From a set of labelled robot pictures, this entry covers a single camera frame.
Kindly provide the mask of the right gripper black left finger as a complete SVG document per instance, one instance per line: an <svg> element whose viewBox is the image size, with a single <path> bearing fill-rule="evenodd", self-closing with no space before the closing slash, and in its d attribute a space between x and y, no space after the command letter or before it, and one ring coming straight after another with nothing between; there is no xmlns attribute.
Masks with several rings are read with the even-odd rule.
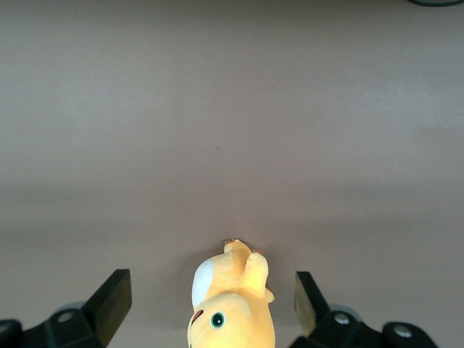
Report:
<svg viewBox="0 0 464 348"><path fill-rule="evenodd" d="M131 308L131 272L117 269L86 302L61 307L25 330L1 321L2 347L107 347Z"/></svg>

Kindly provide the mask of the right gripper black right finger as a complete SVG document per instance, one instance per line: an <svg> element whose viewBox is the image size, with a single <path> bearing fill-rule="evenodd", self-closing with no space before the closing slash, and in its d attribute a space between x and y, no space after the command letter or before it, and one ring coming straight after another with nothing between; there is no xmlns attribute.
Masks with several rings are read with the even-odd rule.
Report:
<svg viewBox="0 0 464 348"><path fill-rule="evenodd" d="M311 273L296 272L294 309L302 335L293 347L435 347L421 328L391 321L381 331L368 326L350 307L329 305Z"/></svg>

